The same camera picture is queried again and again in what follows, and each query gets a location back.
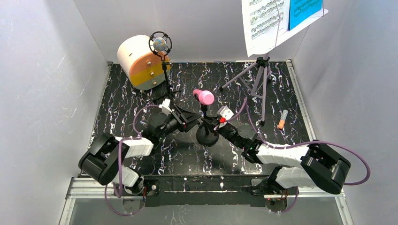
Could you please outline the black round-base mic stand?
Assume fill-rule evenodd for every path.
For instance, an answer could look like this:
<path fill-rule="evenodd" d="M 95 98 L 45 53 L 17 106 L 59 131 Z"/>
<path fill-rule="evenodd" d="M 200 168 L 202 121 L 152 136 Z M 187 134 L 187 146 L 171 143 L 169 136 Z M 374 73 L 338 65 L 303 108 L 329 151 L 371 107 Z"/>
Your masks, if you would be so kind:
<path fill-rule="evenodd" d="M 202 105 L 201 106 L 201 111 L 203 113 L 203 117 L 217 117 L 216 115 L 207 115 L 208 111 L 208 106 L 207 105 Z M 196 139 L 199 144 L 207 147 L 211 147 L 215 145 L 219 139 L 219 134 L 213 134 L 209 132 L 209 129 L 205 127 L 200 119 L 200 123 L 198 124 L 198 129 L 196 132 Z"/>

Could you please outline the pink microphone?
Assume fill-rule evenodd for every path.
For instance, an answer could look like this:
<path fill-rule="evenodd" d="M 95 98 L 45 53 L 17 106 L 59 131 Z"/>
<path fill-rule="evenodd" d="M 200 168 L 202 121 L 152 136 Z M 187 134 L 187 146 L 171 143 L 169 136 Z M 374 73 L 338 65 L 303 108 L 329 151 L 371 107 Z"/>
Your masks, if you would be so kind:
<path fill-rule="evenodd" d="M 214 95 L 208 90 L 194 89 L 192 94 L 202 105 L 211 105 L 214 102 Z"/>

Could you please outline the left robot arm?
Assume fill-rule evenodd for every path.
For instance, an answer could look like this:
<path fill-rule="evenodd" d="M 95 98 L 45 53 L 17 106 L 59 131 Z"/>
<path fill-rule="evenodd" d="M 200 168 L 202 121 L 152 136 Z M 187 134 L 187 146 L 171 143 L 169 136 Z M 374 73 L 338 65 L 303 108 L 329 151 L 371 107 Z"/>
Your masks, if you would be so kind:
<path fill-rule="evenodd" d="M 200 123 L 201 114 L 175 106 L 170 113 L 150 115 L 138 137 L 116 137 L 103 133 L 80 158 L 78 167 L 101 185 L 133 187 L 141 180 L 138 172 L 123 166 L 127 158 L 146 157 L 175 131 L 187 132 Z"/>

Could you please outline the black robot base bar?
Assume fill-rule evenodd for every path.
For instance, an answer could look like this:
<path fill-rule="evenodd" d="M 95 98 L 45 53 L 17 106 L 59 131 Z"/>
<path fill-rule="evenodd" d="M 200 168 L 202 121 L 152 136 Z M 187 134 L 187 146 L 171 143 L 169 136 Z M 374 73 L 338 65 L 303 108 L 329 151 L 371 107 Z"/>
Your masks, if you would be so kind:
<path fill-rule="evenodd" d="M 265 175 L 147 175 L 123 196 L 144 197 L 148 207 L 169 205 L 249 205 L 284 210 L 288 194 L 294 191 L 265 189 Z"/>

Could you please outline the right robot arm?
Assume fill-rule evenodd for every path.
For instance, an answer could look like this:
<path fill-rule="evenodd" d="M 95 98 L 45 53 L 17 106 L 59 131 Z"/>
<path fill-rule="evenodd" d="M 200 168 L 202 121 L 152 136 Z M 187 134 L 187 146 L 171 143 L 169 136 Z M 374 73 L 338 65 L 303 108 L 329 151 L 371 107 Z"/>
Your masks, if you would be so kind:
<path fill-rule="evenodd" d="M 204 125 L 242 150 L 253 164 L 275 164 L 271 174 L 248 188 L 253 195 L 279 193 L 293 187 L 318 187 L 340 194 L 351 163 L 327 144 L 315 142 L 301 146 L 263 143 L 251 125 L 235 127 L 221 119 L 204 118 Z"/>

